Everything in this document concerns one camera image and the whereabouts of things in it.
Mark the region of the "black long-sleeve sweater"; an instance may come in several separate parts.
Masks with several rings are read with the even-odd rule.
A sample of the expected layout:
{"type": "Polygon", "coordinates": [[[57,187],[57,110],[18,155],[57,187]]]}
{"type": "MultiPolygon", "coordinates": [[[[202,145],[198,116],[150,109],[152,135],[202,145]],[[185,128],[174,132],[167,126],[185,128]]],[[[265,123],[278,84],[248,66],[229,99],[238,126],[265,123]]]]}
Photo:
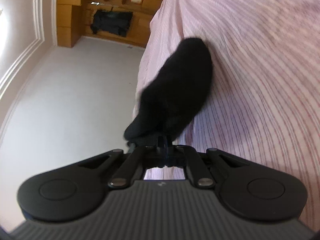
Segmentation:
{"type": "Polygon", "coordinates": [[[176,140],[210,94],[213,63],[200,38],[182,40],[139,98],[138,114],[124,138],[146,144],[155,137],[176,140]]]}

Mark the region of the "black hanging jacket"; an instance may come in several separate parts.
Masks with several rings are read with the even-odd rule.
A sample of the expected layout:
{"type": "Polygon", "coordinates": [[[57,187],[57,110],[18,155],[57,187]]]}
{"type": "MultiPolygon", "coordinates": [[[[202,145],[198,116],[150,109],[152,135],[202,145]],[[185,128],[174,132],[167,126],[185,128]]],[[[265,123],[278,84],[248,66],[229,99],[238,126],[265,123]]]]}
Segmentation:
{"type": "Polygon", "coordinates": [[[106,31],[111,34],[126,37],[129,31],[133,12],[97,10],[90,25],[93,34],[106,31]]]}

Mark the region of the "wooden wardrobe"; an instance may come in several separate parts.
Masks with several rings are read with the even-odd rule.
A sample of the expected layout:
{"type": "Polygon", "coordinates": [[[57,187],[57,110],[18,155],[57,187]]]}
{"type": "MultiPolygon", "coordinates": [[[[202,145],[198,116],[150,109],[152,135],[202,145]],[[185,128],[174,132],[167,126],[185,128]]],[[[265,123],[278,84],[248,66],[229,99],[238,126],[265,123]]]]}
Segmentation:
{"type": "Polygon", "coordinates": [[[57,44],[72,48],[83,37],[97,37],[144,48],[150,37],[150,22],[163,0],[56,0],[57,44]],[[97,10],[130,11],[133,18],[126,37],[106,31],[93,34],[90,25],[97,10]]]}

